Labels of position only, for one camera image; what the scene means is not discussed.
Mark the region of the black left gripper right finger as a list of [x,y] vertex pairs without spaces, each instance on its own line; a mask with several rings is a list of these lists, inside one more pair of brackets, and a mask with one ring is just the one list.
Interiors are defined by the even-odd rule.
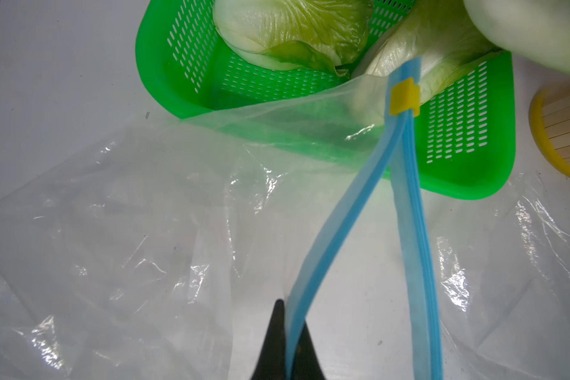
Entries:
[[293,380],[325,380],[307,324],[303,326],[294,355]]

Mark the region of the clear zipper bag blue zip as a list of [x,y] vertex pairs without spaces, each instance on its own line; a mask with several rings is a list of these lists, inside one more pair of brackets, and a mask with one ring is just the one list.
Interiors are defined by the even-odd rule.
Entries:
[[[385,87],[125,128],[0,201],[0,379],[249,378]],[[538,174],[422,197],[444,378],[570,379],[570,235]]]

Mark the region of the yellow zipper slider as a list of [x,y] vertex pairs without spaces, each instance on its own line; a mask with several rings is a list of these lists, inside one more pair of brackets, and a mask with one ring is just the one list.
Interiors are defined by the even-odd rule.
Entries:
[[391,89],[389,115],[398,116],[411,110],[414,117],[421,114],[421,88],[416,85],[414,78],[407,78]]

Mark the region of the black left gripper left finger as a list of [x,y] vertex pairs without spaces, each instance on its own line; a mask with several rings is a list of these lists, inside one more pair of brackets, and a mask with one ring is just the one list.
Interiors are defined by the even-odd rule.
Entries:
[[277,380],[287,377],[284,319],[284,301],[277,299],[251,380]]

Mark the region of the chinese cabbage light green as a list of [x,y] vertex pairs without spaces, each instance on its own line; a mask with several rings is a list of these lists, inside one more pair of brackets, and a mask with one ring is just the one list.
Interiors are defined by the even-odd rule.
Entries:
[[365,124],[380,124],[386,78],[403,63],[421,58],[421,104],[502,50],[473,24],[463,1],[419,1],[401,22],[378,38],[354,70],[348,109]]

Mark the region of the chinese cabbage front dark leaves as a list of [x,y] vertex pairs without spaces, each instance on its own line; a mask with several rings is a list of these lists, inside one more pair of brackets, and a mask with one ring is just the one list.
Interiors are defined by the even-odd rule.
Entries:
[[570,1],[466,0],[464,5],[495,45],[570,75]]

